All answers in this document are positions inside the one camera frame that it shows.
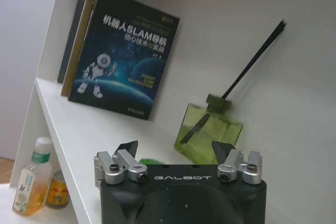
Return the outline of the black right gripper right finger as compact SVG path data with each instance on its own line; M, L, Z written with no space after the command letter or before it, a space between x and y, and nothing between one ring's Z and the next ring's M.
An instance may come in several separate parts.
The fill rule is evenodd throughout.
M212 141L217 166L217 177L223 183L230 183L237 179L238 172L242 174L243 182L247 184L260 184L263 159L258 151L251 151L248 160L230 143Z

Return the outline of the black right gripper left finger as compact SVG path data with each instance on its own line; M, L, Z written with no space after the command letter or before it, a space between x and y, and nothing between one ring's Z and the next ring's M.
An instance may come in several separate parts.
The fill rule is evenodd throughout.
M136 182L147 181L147 166L135 159L138 141L123 143L110 155L107 151L98 152L94 157L95 183L120 184L126 178Z

